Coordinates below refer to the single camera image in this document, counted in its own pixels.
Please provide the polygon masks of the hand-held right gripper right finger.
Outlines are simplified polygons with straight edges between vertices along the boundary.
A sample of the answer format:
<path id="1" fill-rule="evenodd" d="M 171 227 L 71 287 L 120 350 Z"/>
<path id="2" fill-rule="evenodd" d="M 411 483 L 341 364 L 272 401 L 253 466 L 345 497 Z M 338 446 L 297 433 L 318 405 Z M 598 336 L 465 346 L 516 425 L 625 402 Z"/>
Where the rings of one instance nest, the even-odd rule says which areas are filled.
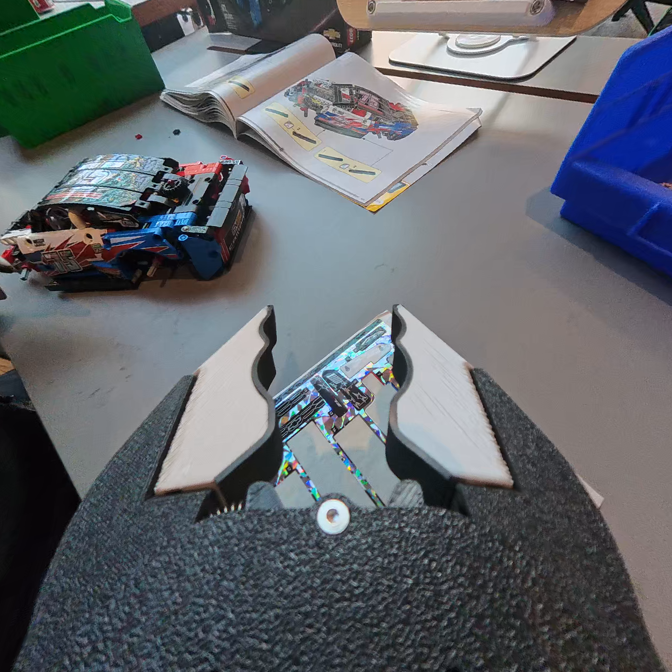
<path id="1" fill-rule="evenodd" d="M 424 489 L 455 483 L 512 489 L 513 476 L 469 362 L 406 307 L 392 309 L 392 374 L 386 459 Z"/>

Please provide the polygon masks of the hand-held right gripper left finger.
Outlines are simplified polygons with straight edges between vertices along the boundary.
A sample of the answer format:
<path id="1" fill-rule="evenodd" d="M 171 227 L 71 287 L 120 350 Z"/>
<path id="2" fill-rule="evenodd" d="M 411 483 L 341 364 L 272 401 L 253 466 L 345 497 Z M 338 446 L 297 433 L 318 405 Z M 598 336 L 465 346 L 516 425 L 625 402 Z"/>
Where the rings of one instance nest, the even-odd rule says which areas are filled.
<path id="1" fill-rule="evenodd" d="M 245 497 L 281 465 L 280 428 L 268 390 L 275 378 L 275 311 L 262 308 L 199 366 L 154 494 L 212 491 Z"/>

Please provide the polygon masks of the holographic sticker sheet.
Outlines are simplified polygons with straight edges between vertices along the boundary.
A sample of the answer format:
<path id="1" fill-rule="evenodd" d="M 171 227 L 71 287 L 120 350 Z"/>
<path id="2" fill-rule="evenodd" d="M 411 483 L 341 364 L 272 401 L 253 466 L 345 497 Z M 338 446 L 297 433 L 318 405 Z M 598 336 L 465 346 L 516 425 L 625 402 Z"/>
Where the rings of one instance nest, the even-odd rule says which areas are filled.
<path id="1" fill-rule="evenodd" d="M 575 473 L 491 375 L 470 362 L 513 488 L 455 483 L 448 489 L 424 489 L 395 475 L 386 459 L 390 405 L 398 390 L 391 325 L 392 309 L 275 398 L 284 458 L 274 484 L 286 506 L 299 507 L 300 497 L 305 505 L 341 499 L 363 510 L 453 510 L 469 516 L 468 495 L 493 495 L 551 510 L 584 507 L 601 512 L 603 497 Z"/>

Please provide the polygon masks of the toy brick race car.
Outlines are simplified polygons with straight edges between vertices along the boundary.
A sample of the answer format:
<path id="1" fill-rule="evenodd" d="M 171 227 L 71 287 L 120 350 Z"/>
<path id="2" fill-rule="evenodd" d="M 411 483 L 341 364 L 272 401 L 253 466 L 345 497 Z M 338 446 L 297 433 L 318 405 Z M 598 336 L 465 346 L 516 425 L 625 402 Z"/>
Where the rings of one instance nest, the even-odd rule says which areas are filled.
<path id="1" fill-rule="evenodd" d="M 1 272 L 54 292 L 131 290 L 161 268 L 227 272 L 246 229 L 247 166 L 107 154 L 76 164 L 1 236 Z"/>

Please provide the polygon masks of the grey desk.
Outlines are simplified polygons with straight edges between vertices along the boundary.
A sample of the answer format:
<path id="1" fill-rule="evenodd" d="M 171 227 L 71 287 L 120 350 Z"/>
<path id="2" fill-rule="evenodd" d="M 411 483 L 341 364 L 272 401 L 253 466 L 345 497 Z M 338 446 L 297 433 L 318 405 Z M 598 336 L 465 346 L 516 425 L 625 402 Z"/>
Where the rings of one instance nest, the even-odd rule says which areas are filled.
<path id="1" fill-rule="evenodd" d="M 81 159 L 108 153 L 241 159 L 253 208 L 231 269 L 211 281 L 176 273 L 63 295 L 1 274 L 1 344 L 83 497 L 180 377 L 264 306 L 275 307 L 276 393 L 402 304 L 491 374 L 605 497 L 671 669 L 671 282 L 560 217 L 549 188 L 591 108 L 397 82 L 481 108 L 482 126 L 376 214 L 157 96 L 34 150 L 1 139 L 2 230 Z"/>

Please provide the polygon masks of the person's dark clothing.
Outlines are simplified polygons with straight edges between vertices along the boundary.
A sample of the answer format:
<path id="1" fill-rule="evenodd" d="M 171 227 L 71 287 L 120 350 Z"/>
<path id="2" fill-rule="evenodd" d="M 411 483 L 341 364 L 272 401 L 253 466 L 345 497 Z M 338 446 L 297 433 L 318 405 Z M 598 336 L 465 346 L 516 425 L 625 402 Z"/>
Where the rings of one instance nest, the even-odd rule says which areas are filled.
<path id="1" fill-rule="evenodd" d="M 48 566 L 80 504 L 16 370 L 1 375 L 1 670 L 11 671 Z"/>

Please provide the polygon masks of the blue plastic bin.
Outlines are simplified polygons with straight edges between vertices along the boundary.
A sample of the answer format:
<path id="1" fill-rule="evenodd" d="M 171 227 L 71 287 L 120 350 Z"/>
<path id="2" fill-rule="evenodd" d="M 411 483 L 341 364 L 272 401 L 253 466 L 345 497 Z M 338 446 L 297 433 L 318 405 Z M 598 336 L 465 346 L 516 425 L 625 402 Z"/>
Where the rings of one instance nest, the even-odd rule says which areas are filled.
<path id="1" fill-rule="evenodd" d="M 671 28 L 620 57 L 550 192 L 568 222 L 671 276 Z"/>

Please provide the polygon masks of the open instruction booklet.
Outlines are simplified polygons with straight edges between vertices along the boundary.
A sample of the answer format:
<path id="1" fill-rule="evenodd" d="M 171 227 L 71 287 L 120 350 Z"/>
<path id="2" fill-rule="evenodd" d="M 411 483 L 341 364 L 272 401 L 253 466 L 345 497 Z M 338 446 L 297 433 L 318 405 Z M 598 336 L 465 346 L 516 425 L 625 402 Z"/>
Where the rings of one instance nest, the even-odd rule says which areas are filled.
<path id="1" fill-rule="evenodd" d="M 480 127 L 478 107 L 412 96 L 358 55 L 311 34 L 242 55 L 161 101 L 256 139 L 306 177 L 371 212 L 451 155 Z"/>

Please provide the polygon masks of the clipboard with printed sheet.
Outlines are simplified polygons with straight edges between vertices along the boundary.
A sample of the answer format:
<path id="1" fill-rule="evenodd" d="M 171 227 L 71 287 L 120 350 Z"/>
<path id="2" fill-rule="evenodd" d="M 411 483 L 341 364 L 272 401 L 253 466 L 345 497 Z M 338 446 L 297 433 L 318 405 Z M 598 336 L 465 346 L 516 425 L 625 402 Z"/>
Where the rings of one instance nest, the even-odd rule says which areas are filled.
<path id="1" fill-rule="evenodd" d="M 527 79 L 625 1 L 338 1 L 371 32 L 407 32 L 392 66 L 496 81 Z"/>

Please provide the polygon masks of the green plastic bin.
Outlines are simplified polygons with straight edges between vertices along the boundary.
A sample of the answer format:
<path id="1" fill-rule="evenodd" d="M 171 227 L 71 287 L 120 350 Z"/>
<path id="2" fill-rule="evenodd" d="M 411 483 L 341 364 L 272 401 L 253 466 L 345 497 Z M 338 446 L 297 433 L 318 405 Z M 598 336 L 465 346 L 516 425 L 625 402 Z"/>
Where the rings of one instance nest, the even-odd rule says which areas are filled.
<path id="1" fill-rule="evenodd" d="M 123 1 L 1 28 L 1 131 L 24 148 L 164 89 Z"/>

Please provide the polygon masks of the black toy car box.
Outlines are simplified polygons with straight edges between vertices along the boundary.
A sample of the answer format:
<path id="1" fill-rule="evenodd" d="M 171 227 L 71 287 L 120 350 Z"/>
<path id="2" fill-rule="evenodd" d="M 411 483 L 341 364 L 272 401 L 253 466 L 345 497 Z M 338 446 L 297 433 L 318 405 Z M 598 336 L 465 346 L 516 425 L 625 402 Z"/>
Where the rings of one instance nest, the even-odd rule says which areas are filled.
<path id="1" fill-rule="evenodd" d="M 372 32 L 350 26 L 336 1 L 198 1 L 216 50 L 271 53 L 309 34 L 327 38 L 336 55 L 357 52 Z"/>

